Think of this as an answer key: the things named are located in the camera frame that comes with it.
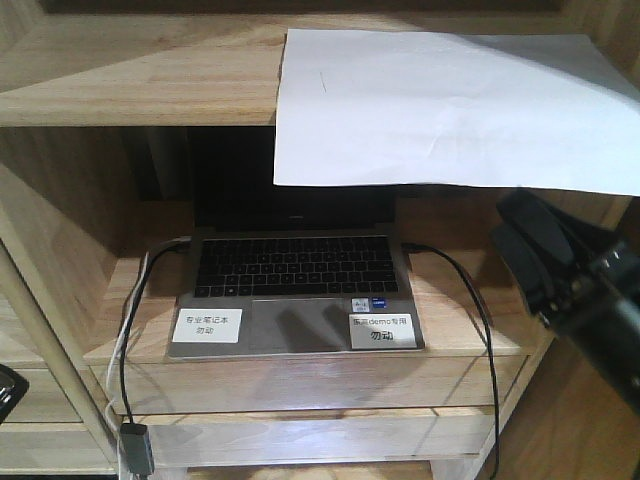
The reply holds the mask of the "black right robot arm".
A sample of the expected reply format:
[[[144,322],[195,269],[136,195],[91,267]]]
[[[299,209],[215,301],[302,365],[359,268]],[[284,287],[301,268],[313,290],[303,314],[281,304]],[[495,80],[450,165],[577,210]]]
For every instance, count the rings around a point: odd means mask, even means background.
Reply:
[[[528,311],[568,338],[639,408],[639,256],[616,232],[519,189],[496,206],[492,241]]]

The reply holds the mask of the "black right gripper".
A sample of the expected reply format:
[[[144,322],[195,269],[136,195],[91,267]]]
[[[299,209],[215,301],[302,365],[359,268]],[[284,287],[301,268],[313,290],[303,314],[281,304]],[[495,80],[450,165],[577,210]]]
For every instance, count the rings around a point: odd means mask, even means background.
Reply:
[[[522,189],[496,209],[503,223],[490,236],[530,313],[576,343],[639,342],[639,255],[628,244],[576,264],[578,218]],[[574,264],[565,276],[543,266]]]

